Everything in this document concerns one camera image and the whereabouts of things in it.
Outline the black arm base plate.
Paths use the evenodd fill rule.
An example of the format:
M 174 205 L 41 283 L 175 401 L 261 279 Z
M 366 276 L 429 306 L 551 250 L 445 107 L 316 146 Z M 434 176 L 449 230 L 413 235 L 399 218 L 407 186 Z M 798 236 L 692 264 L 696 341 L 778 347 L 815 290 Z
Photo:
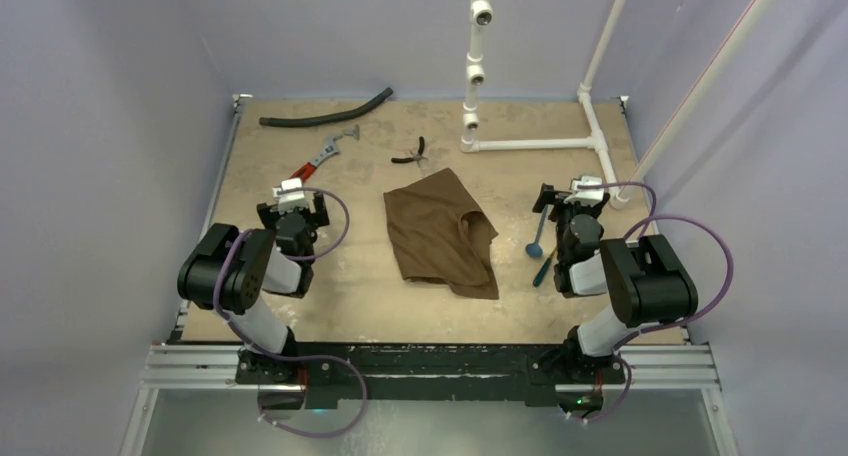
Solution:
M 307 409 L 342 400 L 522 402 L 529 407 L 597 409 L 601 392 L 626 380 L 622 363 L 581 382 L 545 368 L 558 344 L 342 343 L 296 344 L 305 375 L 267 376 L 240 368 L 235 381 L 267 395 L 285 392 Z

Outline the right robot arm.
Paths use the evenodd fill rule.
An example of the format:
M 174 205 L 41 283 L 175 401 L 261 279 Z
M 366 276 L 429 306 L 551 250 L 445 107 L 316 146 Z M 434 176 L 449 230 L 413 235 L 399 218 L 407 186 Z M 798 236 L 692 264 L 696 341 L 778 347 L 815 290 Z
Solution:
M 689 317 L 698 306 L 695 285 L 665 237 L 642 235 L 634 242 L 606 237 L 600 216 L 611 199 L 609 189 L 593 177 L 573 180 L 568 190 L 544 184 L 532 208 L 554 222 L 556 236 L 533 284 L 550 275 L 566 298 L 609 298 L 594 318 L 573 327 L 543 364 L 576 383 L 612 366 L 621 340 Z

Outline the brown cloth napkin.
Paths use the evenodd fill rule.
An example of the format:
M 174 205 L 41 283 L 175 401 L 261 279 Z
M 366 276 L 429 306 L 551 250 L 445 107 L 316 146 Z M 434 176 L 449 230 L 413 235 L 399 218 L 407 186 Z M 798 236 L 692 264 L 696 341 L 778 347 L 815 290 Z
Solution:
M 387 234 L 406 281 L 447 286 L 454 294 L 497 300 L 492 222 L 446 168 L 383 194 Z

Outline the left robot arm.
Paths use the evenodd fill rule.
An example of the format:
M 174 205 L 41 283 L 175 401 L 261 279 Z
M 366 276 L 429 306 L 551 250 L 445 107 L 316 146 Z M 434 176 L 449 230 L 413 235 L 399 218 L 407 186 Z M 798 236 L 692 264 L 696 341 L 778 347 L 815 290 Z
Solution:
M 260 229 L 243 236 L 233 225 L 215 223 L 179 270 L 179 296 L 234 323 L 264 354 L 246 346 L 240 368 L 284 385 L 305 368 L 298 362 L 293 330 L 280 323 L 265 293 L 302 298 L 314 278 L 317 230 L 329 224 L 324 196 L 303 193 L 259 203 Z

